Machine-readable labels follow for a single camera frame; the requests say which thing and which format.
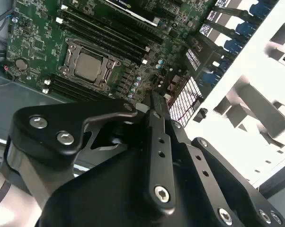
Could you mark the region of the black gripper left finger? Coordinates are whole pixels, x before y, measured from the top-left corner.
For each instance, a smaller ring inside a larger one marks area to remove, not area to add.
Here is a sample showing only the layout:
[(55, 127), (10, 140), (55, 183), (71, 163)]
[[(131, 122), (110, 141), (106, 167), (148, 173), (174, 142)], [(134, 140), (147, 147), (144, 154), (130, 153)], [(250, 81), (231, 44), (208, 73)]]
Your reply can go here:
[[(155, 109), (156, 94), (142, 114), (123, 99), (22, 108), (12, 118), (6, 162), (45, 211), (54, 201), (97, 206), (138, 199), (140, 206), (168, 216), (176, 203), (171, 140)], [(74, 177), (75, 160), (102, 128), (123, 122), (146, 128), (126, 139), (128, 150)]]

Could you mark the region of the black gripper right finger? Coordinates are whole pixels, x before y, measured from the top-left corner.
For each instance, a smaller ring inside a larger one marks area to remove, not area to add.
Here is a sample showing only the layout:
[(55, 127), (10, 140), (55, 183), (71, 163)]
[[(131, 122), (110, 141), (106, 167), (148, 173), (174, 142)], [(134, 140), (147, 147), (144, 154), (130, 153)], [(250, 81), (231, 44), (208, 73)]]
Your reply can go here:
[(165, 120), (171, 138), (172, 161), (178, 167), (180, 195), (186, 205), (196, 205), (204, 227), (285, 227), (280, 212), (264, 198), (207, 140), (187, 137), (169, 116), (163, 96), (155, 95), (155, 109)]

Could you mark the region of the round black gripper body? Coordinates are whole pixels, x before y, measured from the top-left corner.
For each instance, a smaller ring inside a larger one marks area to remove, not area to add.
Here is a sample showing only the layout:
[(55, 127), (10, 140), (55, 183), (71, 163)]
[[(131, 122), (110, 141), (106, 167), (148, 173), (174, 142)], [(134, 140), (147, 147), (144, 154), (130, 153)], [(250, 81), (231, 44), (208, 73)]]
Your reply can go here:
[(41, 227), (285, 227), (285, 218), (206, 139), (175, 122), (61, 186)]

